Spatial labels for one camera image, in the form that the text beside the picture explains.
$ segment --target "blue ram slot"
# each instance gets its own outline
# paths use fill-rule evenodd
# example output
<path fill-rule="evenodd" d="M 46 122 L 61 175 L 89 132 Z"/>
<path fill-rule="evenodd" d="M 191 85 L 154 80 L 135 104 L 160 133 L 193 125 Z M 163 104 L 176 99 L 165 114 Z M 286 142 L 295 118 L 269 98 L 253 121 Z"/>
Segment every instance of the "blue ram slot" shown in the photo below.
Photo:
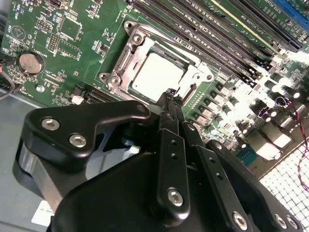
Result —
<path fill-rule="evenodd" d="M 294 20 L 302 29 L 309 32 L 309 22 L 297 10 L 295 10 L 285 0 L 273 0 L 273 2 L 281 8 L 292 20 Z"/>

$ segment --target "metal mesh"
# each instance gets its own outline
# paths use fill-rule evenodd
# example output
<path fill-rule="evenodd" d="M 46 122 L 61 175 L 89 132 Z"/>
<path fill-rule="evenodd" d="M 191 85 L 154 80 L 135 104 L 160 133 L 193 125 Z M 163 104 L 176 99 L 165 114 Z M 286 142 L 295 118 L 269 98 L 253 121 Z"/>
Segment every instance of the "metal mesh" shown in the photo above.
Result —
<path fill-rule="evenodd" d="M 304 231 L 309 232 L 309 193 L 299 183 L 297 165 L 301 152 L 305 150 L 301 145 L 283 162 L 261 179 L 261 183 L 301 221 Z M 301 163 L 302 180 L 309 184 L 309 159 Z"/>

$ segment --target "label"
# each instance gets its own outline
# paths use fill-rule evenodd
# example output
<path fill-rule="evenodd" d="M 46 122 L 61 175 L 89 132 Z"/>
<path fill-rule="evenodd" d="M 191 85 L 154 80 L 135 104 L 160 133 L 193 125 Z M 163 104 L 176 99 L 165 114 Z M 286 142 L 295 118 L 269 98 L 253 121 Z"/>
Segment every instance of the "label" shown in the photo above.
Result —
<path fill-rule="evenodd" d="M 49 206 L 48 202 L 41 201 L 37 211 L 35 211 L 33 215 L 31 222 L 34 224 L 48 227 L 50 224 L 50 217 L 53 215 L 54 212 Z"/>

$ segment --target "integrated circuit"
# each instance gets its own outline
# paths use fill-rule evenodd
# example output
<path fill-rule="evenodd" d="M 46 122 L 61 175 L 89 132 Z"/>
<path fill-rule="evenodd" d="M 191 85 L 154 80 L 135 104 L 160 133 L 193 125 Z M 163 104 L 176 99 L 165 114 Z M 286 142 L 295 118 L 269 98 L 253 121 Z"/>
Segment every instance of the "integrated circuit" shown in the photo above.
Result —
<path fill-rule="evenodd" d="M 61 34 L 65 35 L 69 39 L 76 41 L 77 36 L 81 31 L 81 25 L 77 22 L 74 22 L 72 19 L 65 17 L 61 24 Z"/>

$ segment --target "silver screw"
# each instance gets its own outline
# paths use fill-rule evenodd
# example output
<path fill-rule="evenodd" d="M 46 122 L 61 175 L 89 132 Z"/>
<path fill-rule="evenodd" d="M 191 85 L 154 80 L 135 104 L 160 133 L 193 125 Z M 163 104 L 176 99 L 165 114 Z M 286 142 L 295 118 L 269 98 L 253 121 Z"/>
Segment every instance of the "silver screw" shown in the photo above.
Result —
<path fill-rule="evenodd" d="M 234 222 L 243 230 L 246 231 L 248 228 L 246 220 L 238 212 L 233 213 Z"/>
<path fill-rule="evenodd" d="M 188 128 L 189 128 L 190 130 L 192 130 L 192 131 L 195 130 L 195 127 L 194 127 L 192 124 L 188 124 Z"/>
<path fill-rule="evenodd" d="M 143 105 L 137 105 L 137 109 L 138 109 L 139 111 L 143 112 L 143 113 L 146 112 L 146 109 L 145 109 L 145 107 L 144 107 Z"/>
<path fill-rule="evenodd" d="M 106 80 L 106 74 L 105 73 L 101 72 L 98 76 L 99 76 L 100 79 Z"/>
<path fill-rule="evenodd" d="M 275 214 L 275 219 L 276 219 L 277 223 L 279 225 L 281 225 L 282 228 L 284 228 L 284 229 L 288 228 L 285 221 L 278 214 Z"/>
<path fill-rule="evenodd" d="M 37 85 L 35 88 L 39 93 L 43 93 L 45 91 L 45 87 L 41 85 Z"/>
<path fill-rule="evenodd" d="M 215 143 L 214 145 L 215 145 L 215 147 L 216 147 L 216 148 L 218 148 L 219 150 L 221 150 L 221 149 L 222 149 L 222 146 L 221 146 L 220 144 Z"/>
<path fill-rule="evenodd" d="M 71 137 L 69 138 L 70 144 L 72 144 L 75 147 L 84 147 L 87 144 L 87 140 L 85 139 L 85 137 L 83 137 L 82 135 L 79 134 L 74 134 L 71 135 Z"/>
<path fill-rule="evenodd" d="M 41 122 L 41 125 L 43 128 L 49 130 L 49 131 L 55 131 L 59 129 L 60 123 L 53 119 L 53 118 L 46 118 Z"/>
<path fill-rule="evenodd" d="M 135 34 L 133 35 L 133 41 L 136 43 L 136 44 L 141 44 L 143 42 L 143 38 L 141 35 L 139 34 Z"/>
<path fill-rule="evenodd" d="M 288 220 L 288 222 L 297 230 L 298 229 L 298 225 L 296 224 L 296 222 L 290 217 L 287 216 L 286 219 Z"/>
<path fill-rule="evenodd" d="M 168 197 L 169 201 L 174 205 L 174 206 L 182 206 L 183 204 L 183 197 L 182 195 L 175 189 L 170 189 L 168 191 Z"/>
<path fill-rule="evenodd" d="M 119 82 L 118 77 L 117 76 L 113 76 L 111 79 L 111 82 L 114 84 L 117 84 Z"/>

